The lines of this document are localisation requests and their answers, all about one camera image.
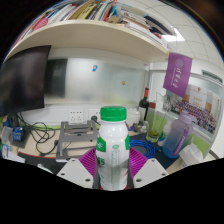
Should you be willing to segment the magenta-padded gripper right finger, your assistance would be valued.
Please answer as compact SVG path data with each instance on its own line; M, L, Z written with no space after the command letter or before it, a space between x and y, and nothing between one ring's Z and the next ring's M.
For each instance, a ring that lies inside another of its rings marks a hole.
M134 148L130 149L128 188L136 189L146 186L168 175L168 172L155 159L147 159Z

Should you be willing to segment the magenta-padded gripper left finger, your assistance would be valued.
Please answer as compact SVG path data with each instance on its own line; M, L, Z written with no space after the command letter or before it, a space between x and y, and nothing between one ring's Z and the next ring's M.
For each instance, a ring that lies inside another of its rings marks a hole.
M79 159L71 158L59 171L58 176L84 188L98 189L96 149L90 149Z

